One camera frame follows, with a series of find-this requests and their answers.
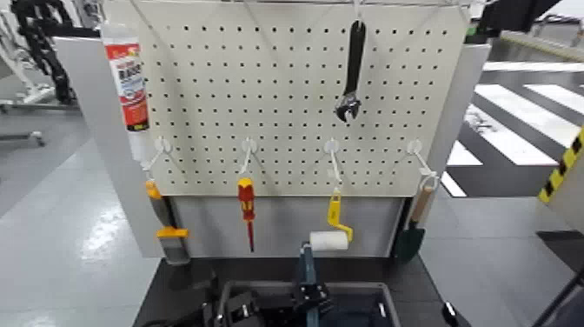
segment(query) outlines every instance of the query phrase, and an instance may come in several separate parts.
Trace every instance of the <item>white hook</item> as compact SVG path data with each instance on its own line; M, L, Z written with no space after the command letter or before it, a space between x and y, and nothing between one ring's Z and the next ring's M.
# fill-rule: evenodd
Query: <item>white hook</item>
M158 161L162 154L170 156L170 152L172 152L172 144L167 141L164 137L160 136L154 140L154 148L156 149L156 154L149 162L142 162L142 169L147 171L150 174L150 170L152 166Z
M355 10L356 20L359 21L359 27L361 27L361 24L363 23L363 18L361 16L361 9L359 8L360 4L361 4L361 0L353 0L353 9Z
M248 170L249 158L252 153L257 151L257 143L253 139L247 137L245 141L242 142L242 150L245 151L245 161L243 162L242 168L239 170L239 175L245 173Z
M337 182L342 183L341 173L339 173L339 166L336 164L335 153L339 150L339 142L334 138L330 138L324 144L324 151L330 153L330 161L333 163L333 171L329 170L329 175L336 179Z
M438 188L438 181L440 180L440 178L438 177L438 174L436 173L436 171L431 170L430 167L428 166L428 163L426 163L426 160L424 160L424 158L421 157L420 151L421 151L421 141L419 139L416 138L414 141L411 141L410 143L408 143L408 147L406 149L406 152L410 156L415 156L421 164L420 174L424 178L420 182L420 190L422 190L424 188L424 185L428 182L428 180L430 178L434 179L434 181L432 183L432 190L436 190L436 188Z

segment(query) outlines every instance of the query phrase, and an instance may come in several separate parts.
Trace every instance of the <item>white pegboard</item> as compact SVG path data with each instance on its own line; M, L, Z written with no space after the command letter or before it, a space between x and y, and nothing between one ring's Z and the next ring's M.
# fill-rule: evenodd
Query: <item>white pegboard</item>
M154 169L165 195L234 196L246 137L258 196L329 196L323 145L338 140L343 194L409 197L428 155L466 32L459 7L363 5L368 34L359 116L333 113L346 78L351 5L109 3L114 22L139 27L155 136L173 160Z

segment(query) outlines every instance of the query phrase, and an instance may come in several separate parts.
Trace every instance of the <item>screwdriver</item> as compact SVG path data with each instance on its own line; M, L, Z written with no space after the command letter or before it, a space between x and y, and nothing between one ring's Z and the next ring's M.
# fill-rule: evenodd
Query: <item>screwdriver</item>
M237 182L237 197L242 203L243 221L248 225L249 250L254 251L254 183L251 178L240 178Z

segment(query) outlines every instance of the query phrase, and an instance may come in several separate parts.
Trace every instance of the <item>crosswalk marking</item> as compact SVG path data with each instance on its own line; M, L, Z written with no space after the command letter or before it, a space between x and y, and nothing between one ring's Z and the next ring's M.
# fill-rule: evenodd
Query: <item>crosswalk marking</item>
M448 193L450 193L451 196L465 197L467 195L467 193L465 193L464 190L462 190L461 187L458 186L458 184L454 181L454 179L452 179L450 174L448 174L446 171L442 173L441 180L442 185L444 185L444 187L446 188L446 190L448 190Z
M557 164L547 154L473 104L468 106L464 120L514 164L525 166Z
M580 128L573 123L499 84L478 84L474 91L565 147L570 146L580 132Z
M464 145L455 141L448 157L448 166L482 166L481 160L477 159Z
M584 71L584 63L486 62L484 71Z
M584 114L584 97L571 90L566 90L560 85L555 84L528 84L525 87L571 110Z

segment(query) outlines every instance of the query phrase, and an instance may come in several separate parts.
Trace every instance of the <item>workbench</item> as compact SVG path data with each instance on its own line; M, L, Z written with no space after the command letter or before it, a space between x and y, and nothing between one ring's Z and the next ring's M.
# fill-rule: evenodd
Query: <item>workbench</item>
M211 269L220 283L229 280L286 281L294 278L297 258L192 259L184 267L162 260L138 312L134 327L155 319L181 317L204 302ZM328 282L383 282L391 292L401 327L445 327L442 300L424 263L416 257L403 266L385 258L317 258L316 274Z

